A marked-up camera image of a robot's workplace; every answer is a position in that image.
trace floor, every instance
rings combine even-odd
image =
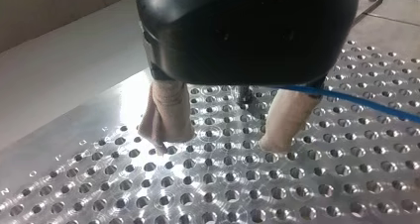
[[[135,0],[0,55],[0,149],[147,67]]]

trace perforated metal plate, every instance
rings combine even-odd
[[[326,84],[418,113],[419,62],[347,42]],[[291,152],[276,155],[258,146],[275,90],[254,86],[258,101],[240,107],[229,86],[189,89],[192,141],[160,157],[134,126],[115,127],[21,186],[0,222],[418,222],[418,124],[324,98]]]

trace wire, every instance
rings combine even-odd
[[[336,92],[336,91],[329,91],[326,89],[320,89],[320,88],[314,88],[314,87],[306,87],[306,86],[297,86],[297,85],[288,85],[288,86],[284,86],[284,87],[279,87],[281,89],[287,89],[287,90],[293,90],[293,91],[298,91],[298,92],[303,92],[303,93],[309,93],[309,94],[314,94],[314,95],[324,95],[324,96],[328,96],[328,97],[337,97],[340,99],[344,99],[350,102],[354,102],[369,108],[372,108],[374,110],[377,110],[379,112],[383,112],[401,119],[407,119],[410,120],[412,122],[416,122],[416,123],[420,123],[420,117],[415,115],[415,114],[411,114],[408,112],[404,112],[401,110],[397,110],[397,109],[393,109],[393,108],[389,108],[386,106],[383,106],[381,104],[363,99],[363,98],[359,98],[347,93],[341,93],[341,92]]]

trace tan leg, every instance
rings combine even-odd
[[[260,147],[269,152],[289,152],[292,138],[304,127],[320,99],[304,93],[278,90],[271,103]]]
[[[189,94],[185,83],[153,81],[139,134],[164,153],[163,142],[182,143],[193,138],[189,112]]]

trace gray wall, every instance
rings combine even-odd
[[[120,0],[0,0],[0,53]]]

